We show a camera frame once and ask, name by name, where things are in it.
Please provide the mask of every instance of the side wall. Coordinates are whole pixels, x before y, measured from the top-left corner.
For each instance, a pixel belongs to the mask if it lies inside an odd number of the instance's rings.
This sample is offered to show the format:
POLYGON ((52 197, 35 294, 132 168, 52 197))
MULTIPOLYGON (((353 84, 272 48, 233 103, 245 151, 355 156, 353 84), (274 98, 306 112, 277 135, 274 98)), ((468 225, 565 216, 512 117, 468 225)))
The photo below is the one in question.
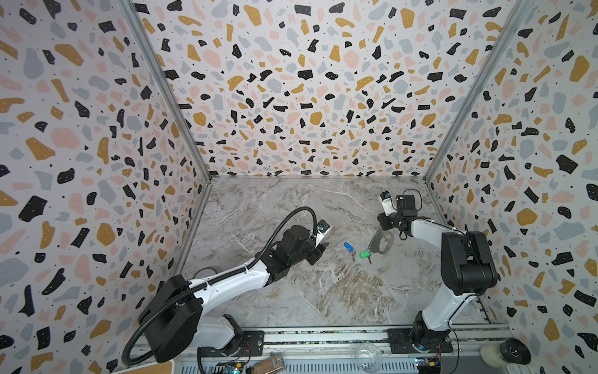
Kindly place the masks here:
POLYGON ((487 303, 536 373, 596 372, 598 2, 536 1, 431 178, 457 227, 484 231, 487 303))
POLYGON ((0 372, 111 372, 196 166, 110 1, 2 1, 0 29, 0 372))
POLYGON ((210 172, 420 175, 515 0, 138 0, 210 172))

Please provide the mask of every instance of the black lid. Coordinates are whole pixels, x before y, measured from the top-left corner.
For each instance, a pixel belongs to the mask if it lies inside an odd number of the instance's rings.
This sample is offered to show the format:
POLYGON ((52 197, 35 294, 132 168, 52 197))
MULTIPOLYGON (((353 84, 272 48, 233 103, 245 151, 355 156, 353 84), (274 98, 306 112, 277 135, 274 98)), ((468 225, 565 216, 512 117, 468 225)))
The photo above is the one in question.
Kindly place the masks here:
POLYGON ((514 337, 502 342, 500 351, 505 361, 513 364, 527 365, 532 361, 532 355, 527 346, 514 337))

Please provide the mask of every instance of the clear plastic cup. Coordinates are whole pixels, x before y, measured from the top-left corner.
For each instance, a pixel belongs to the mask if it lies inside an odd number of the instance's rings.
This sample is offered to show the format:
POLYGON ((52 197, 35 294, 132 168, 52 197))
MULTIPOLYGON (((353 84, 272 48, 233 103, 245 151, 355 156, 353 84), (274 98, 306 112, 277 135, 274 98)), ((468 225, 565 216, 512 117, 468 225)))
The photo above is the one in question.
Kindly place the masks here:
POLYGON ((376 373, 382 368, 382 352, 372 343, 363 343, 355 350, 355 364, 366 373, 376 373))

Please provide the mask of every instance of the terrazzo pattern wall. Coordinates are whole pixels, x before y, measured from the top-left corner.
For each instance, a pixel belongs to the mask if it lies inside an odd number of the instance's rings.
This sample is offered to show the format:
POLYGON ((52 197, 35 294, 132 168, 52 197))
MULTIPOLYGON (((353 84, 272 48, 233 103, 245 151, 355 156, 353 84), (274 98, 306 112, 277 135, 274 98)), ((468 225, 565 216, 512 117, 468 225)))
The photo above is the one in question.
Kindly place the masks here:
POLYGON ((212 175, 420 175, 514 1, 135 1, 212 175))
POLYGON ((432 186, 446 218, 486 233, 487 301, 535 373, 598 366, 598 1, 538 1, 432 186))
POLYGON ((0 2, 1 373, 119 366, 199 203, 114 6, 0 2))

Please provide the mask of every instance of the perforated metal panel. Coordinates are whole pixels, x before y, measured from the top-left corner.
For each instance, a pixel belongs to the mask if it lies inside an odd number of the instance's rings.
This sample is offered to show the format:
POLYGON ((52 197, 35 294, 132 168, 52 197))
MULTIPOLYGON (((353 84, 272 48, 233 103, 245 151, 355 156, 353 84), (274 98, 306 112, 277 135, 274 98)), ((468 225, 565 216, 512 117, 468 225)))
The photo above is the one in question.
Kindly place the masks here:
MULTIPOLYGON (((204 365, 206 374, 227 373, 222 367, 212 367, 204 365)), ((197 363, 193 361, 184 361, 182 363, 181 374, 198 374, 197 363)), ((363 371, 357 367, 350 359, 339 360, 285 360, 285 370, 282 373, 312 373, 312 374, 357 374, 363 371)), ((399 373, 417 373, 415 362, 412 358, 385 358, 383 360, 380 374, 399 374, 399 373)))

